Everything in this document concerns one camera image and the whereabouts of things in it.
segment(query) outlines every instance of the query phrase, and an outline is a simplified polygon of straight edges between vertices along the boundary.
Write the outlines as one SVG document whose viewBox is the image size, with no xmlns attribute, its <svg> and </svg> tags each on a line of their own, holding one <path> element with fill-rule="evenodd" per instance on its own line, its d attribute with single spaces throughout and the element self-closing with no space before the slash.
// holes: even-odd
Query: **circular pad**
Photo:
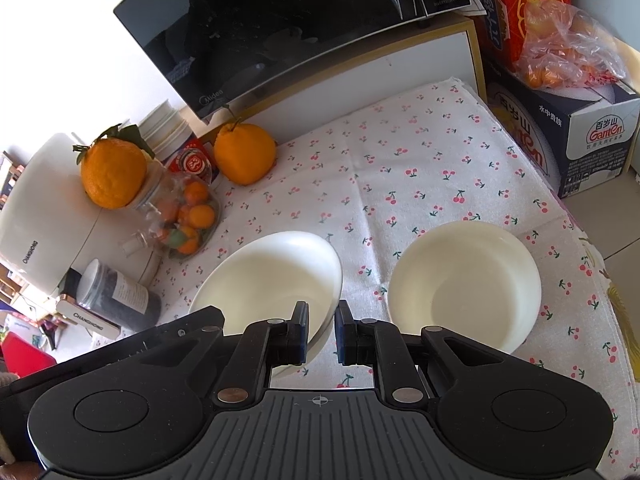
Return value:
<svg viewBox="0 0 640 480">
<path fill-rule="evenodd" d="M 511 390 L 497 396 L 491 406 L 495 418 L 514 430 L 546 431 L 566 417 L 562 400 L 539 390 Z"/>
<path fill-rule="evenodd" d="M 74 416 L 88 430 L 111 433 L 135 426 L 148 412 L 145 397 L 125 390 L 107 390 L 78 402 Z"/>
</svg>

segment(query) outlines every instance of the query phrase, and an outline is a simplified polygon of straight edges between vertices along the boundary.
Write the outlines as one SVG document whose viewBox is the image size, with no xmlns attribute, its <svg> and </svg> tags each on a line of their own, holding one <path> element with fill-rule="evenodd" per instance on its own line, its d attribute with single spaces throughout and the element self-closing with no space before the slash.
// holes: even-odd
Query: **jar lid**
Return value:
<svg viewBox="0 0 640 480">
<path fill-rule="evenodd" d="M 82 273 L 82 278 L 78 283 L 78 291 L 76 292 L 76 303 L 84 306 L 89 297 L 90 292 L 94 289 L 98 282 L 98 274 L 100 273 L 100 260 L 95 258 L 89 262 L 86 269 Z"/>
</svg>

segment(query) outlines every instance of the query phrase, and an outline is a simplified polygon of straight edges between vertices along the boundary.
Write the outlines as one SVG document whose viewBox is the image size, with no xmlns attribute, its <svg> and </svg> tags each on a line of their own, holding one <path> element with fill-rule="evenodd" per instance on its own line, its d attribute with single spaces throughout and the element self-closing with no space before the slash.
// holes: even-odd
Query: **table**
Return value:
<svg viewBox="0 0 640 480">
<path fill-rule="evenodd" d="M 214 237 L 186 263 L 165 260 L 153 282 L 161 322 L 186 314 L 204 279 L 235 250 L 283 230 L 332 243 L 354 317 L 389 320 L 391 272 L 413 240 L 445 222 L 492 222 L 524 243 L 542 279 L 540 316 L 514 354 L 607 400 L 615 424 L 604 476 L 640 467 L 634 379 L 594 258 L 526 156 L 461 81 L 388 98 L 281 145 L 264 179 L 226 182 L 217 194 L 223 219 Z M 312 362 L 272 385 L 363 388 L 372 376 L 337 363 L 332 335 Z"/>
</svg>

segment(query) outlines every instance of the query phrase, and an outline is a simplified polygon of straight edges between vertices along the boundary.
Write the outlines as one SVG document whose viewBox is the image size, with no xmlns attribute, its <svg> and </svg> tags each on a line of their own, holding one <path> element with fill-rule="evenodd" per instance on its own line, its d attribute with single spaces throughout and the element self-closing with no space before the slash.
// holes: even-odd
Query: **metal rivet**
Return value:
<svg viewBox="0 0 640 480">
<path fill-rule="evenodd" d="M 236 402 L 242 402 L 249 397 L 246 390 L 242 388 L 225 388 L 218 392 L 218 400 L 227 402 L 229 404 L 235 404 Z"/>
<path fill-rule="evenodd" d="M 415 388 L 398 388 L 393 392 L 392 397 L 398 402 L 411 404 L 412 402 L 422 400 L 424 395 L 420 390 L 416 390 Z"/>
</svg>

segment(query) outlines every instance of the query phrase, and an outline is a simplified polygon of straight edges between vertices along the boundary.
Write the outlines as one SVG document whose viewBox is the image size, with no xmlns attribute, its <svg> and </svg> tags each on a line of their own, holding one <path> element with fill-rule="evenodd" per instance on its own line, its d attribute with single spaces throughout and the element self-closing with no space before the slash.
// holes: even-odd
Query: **tangerines in plastic bag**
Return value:
<svg viewBox="0 0 640 480">
<path fill-rule="evenodd" d="M 532 0 L 524 12 L 527 35 L 516 66 L 530 87 L 594 87 L 626 76 L 612 35 L 583 10 Z"/>
</svg>

